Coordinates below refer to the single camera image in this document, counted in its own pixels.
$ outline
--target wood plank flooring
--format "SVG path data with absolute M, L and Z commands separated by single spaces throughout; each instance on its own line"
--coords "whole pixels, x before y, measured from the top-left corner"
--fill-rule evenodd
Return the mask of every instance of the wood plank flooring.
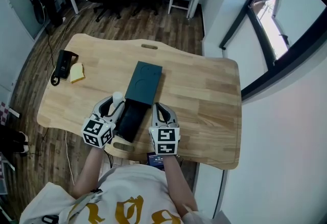
M 79 1 L 79 9 L 91 5 L 86 1 Z M 158 8 L 159 14 L 153 15 L 150 10 L 142 10 L 137 16 L 132 17 L 136 4 L 121 11 L 122 18 L 116 19 L 115 15 L 109 16 L 107 12 L 100 22 L 95 21 L 94 5 L 84 9 L 69 23 L 59 49 L 64 49 L 76 33 L 86 33 L 102 39 L 128 40 L 150 39 L 166 43 L 177 49 L 193 54 L 202 54 L 201 41 L 202 18 L 200 10 L 195 17 L 186 19 L 186 11 L 172 9 L 167 15 L 168 3 Z M 48 29 L 51 33 L 50 45 L 55 50 L 64 34 L 65 26 L 74 15 L 71 7 L 67 7 L 62 15 L 66 16 L 65 23 Z M 18 131 L 25 132 L 30 137 L 30 155 L 7 155 L 16 167 L 12 172 L 6 168 L 8 196 L 1 196 L 4 208 L 14 219 L 19 219 L 22 211 L 47 182 L 61 185 L 68 192 L 72 188 L 71 175 L 66 158 L 65 131 L 54 128 L 43 128 L 36 122 L 36 115 L 46 87 L 45 71 L 50 57 L 48 37 L 45 32 L 35 44 L 25 66 L 20 74 L 11 100 L 11 107 L 22 114 L 21 119 L 11 118 L 9 126 Z M 52 73 L 49 65 L 48 77 Z M 71 161 L 74 178 L 77 179 L 81 172 L 90 147 L 85 145 L 80 136 L 67 133 L 68 157 Z M 192 187 L 195 176 L 195 163 L 184 162 L 182 169 Z

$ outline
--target checkered cloth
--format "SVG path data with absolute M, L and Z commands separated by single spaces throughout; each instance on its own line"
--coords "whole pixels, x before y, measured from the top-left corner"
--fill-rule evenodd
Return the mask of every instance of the checkered cloth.
M 4 102 L 1 102 L 1 106 L 0 106 L 0 124 L 1 125 L 5 125 L 8 113 L 9 113 L 9 107 L 6 106 Z
M 2 154 L 0 153 L 0 180 L 4 179 L 4 174 L 2 172 Z

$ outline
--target forearm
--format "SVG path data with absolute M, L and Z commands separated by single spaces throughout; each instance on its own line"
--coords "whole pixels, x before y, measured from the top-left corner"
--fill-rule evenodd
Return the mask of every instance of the forearm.
M 98 187 L 102 158 L 103 149 L 93 147 L 73 188 L 72 196 L 74 198 L 79 198 Z
M 187 214 L 187 206 L 198 211 L 194 196 L 186 182 L 175 156 L 162 156 L 168 183 L 169 196 L 181 217 Z

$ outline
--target black window frame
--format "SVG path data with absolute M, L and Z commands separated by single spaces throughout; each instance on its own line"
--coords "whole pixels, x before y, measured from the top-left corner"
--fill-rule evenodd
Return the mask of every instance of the black window frame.
M 327 6 L 327 0 L 321 1 Z M 306 61 L 313 53 L 315 53 L 327 40 L 326 7 L 316 21 L 307 29 L 307 31 L 292 46 L 289 47 L 288 51 L 283 56 L 276 60 L 266 32 L 263 29 L 257 15 L 251 8 L 253 2 L 255 2 L 255 0 L 247 0 L 245 2 L 241 12 L 219 44 L 219 47 L 222 50 L 226 50 L 226 44 L 233 37 L 244 17 L 246 15 L 249 17 L 262 48 L 268 71 L 242 90 L 243 101 L 260 93 L 281 78 L 288 75 L 291 71 Z

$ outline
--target shoe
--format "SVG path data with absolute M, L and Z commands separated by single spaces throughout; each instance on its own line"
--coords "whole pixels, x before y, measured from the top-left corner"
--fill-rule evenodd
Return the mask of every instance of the shoe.
M 30 147 L 28 145 L 24 145 L 24 152 L 22 153 L 27 153 L 30 151 Z
M 28 143 L 28 141 L 30 140 L 30 138 L 24 133 L 24 132 L 19 132 L 22 133 L 25 136 L 25 142 Z

